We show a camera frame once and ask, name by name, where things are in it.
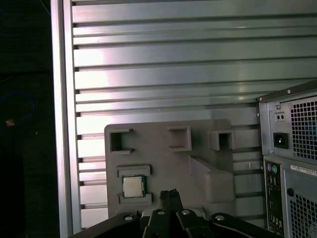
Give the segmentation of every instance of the computer tower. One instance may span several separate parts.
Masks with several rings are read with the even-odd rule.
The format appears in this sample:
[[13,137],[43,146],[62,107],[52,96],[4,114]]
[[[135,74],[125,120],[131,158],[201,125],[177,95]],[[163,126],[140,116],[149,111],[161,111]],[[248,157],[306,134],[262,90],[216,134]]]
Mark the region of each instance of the computer tower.
[[317,237],[317,81],[259,97],[267,227]]

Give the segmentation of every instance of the silver metal wall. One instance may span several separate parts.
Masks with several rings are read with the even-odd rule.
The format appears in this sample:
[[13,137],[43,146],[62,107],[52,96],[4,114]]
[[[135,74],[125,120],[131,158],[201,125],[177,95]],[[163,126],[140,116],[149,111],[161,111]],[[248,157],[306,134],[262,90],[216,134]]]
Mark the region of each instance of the silver metal wall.
[[255,98],[316,78],[317,2],[131,2],[52,0],[61,237],[107,218],[111,123],[230,120],[237,215],[264,226]]

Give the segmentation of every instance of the blue cable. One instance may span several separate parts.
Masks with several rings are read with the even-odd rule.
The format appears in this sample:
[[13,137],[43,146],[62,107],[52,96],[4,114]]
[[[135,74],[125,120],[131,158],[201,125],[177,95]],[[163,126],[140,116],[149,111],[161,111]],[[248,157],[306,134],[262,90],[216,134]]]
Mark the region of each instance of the blue cable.
[[[22,95],[24,96],[25,98],[27,98],[30,103],[32,104],[32,111],[31,113],[29,114],[29,116],[21,121],[18,121],[18,122],[14,122],[14,126],[20,126],[20,125],[23,125],[26,121],[28,121],[29,119],[32,118],[34,112],[35,112],[35,103],[33,101],[33,99],[26,93],[23,93],[23,92],[11,92],[5,96],[3,96],[1,99],[0,99],[0,104],[3,103],[7,98],[9,98],[10,96],[12,95]],[[10,127],[7,127],[7,126],[3,126],[3,127],[0,127],[0,129],[8,129]]]

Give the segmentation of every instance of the ventilation grille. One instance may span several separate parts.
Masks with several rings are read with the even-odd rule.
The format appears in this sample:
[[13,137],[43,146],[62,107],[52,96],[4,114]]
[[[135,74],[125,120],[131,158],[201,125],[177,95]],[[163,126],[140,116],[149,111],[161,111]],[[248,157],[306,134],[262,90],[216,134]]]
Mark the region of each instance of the ventilation grille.
[[293,238],[317,238],[317,204],[296,194],[290,205]]
[[293,105],[293,148],[298,157],[317,160],[317,101]]

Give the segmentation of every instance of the horizontal slats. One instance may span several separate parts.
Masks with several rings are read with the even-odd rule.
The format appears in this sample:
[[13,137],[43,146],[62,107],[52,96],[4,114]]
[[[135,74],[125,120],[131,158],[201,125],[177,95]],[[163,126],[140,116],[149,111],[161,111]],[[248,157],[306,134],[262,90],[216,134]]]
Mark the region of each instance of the horizontal slats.
[[260,170],[262,163],[258,161],[244,161],[244,162],[234,162],[233,170],[234,171],[245,171],[245,170]]
[[92,185],[80,187],[81,204],[108,203],[107,185]]
[[154,2],[73,6],[73,22],[155,20],[171,18],[203,18],[224,16],[261,16],[314,13],[317,4],[306,0],[266,0],[254,4],[250,0]]
[[236,215],[242,216],[256,216],[264,214],[264,198],[250,197],[236,199]]
[[157,44],[74,50],[74,66],[313,57],[316,38]]
[[102,89],[89,90],[76,95],[76,101],[78,103],[83,102],[104,102],[104,101],[125,101],[125,100],[140,100],[140,99],[155,99],[155,98],[183,98],[183,97],[195,97],[195,96],[208,96],[208,95],[239,95],[243,97],[243,93],[250,92],[271,92],[275,89],[284,89],[289,87],[290,84],[297,85],[304,80],[276,80],[271,82],[250,82],[250,83],[227,83],[227,84],[198,84],[198,85],[174,85],[174,86],[160,86],[151,88],[136,88],[135,90],[115,90],[115,91],[102,91]]
[[255,130],[236,130],[235,132],[236,149],[259,147],[260,131]]
[[85,116],[77,118],[77,134],[103,133],[108,124],[143,123],[160,121],[203,119],[228,119],[232,125],[258,124],[256,108],[230,108],[203,111],[157,112],[142,114],[119,114],[109,116]]
[[218,31],[186,31],[173,33],[125,34],[115,36],[76,37],[75,45],[105,44],[105,43],[133,43],[158,41],[189,41],[189,40],[217,40],[225,38],[256,38],[280,36],[316,35],[316,27],[285,28],[285,29],[247,29],[247,30],[218,30]]
[[198,84],[313,78],[317,75],[316,64],[317,59],[283,59],[243,63],[80,71],[75,72],[75,87],[76,89],[89,89],[192,84],[193,82]]
[[263,175],[239,175],[234,177],[236,194],[262,192]]
[[76,112],[98,112],[113,110],[133,110],[146,108],[168,108],[168,107],[188,107],[188,106],[205,106],[234,103],[253,103],[255,98],[262,94],[237,95],[237,96],[213,96],[213,97],[186,97],[173,99],[151,99],[142,101],[124,101],[109,103],[86,103],[77,104]]
[[74,27],[74,43],[79,40],[80,37],[91,37],[91,36],[116,36],[116,35],[127,35],[127,34],[142,34],[146,35],[153,33],[172,33],[177,31],[178,33],[186,32],[202,32],[202,31],[230,31],[232,34],[236,32],[244,32],[249,30],[249,34],[252,31],[258,30],[283,30],[296,27],[301,32],[302,27],[307,29],[308,27],[315,27],[317,25],[317,19],[315,17],[284,17],[284,18],[264,18],[264,19],[241,19],[236,18],[234,20],[218,19],[217,21],[187,21],[187,22],[155,22],[155,23],[144,23],[144,24],[116,24],[116,25],[101,25],[101,26],[84,26]]
[[79,163],[79,171],[106,170],[106,162],[85,162]]
[[242,161],[260,161],[262,158],[261,152],[243,152],[243,153],[233,153],[232,158],[234,162]]
[[78,140],[78,157],[105,156],[105,140]]
[[[236,130],[235,141],[236,149],[258,147],[260,145],[259,130]],[[97,156],[105,156],[105,142],[103,139],[78,140],[79,158]]]
[[101,181],[106,180],[106,172],[100,171],[100,172],[80,172],[79,173],[79,181],[85,182],[85,181]]
[[88,228],[108,219],[108,208],[81,210],[81,226]]

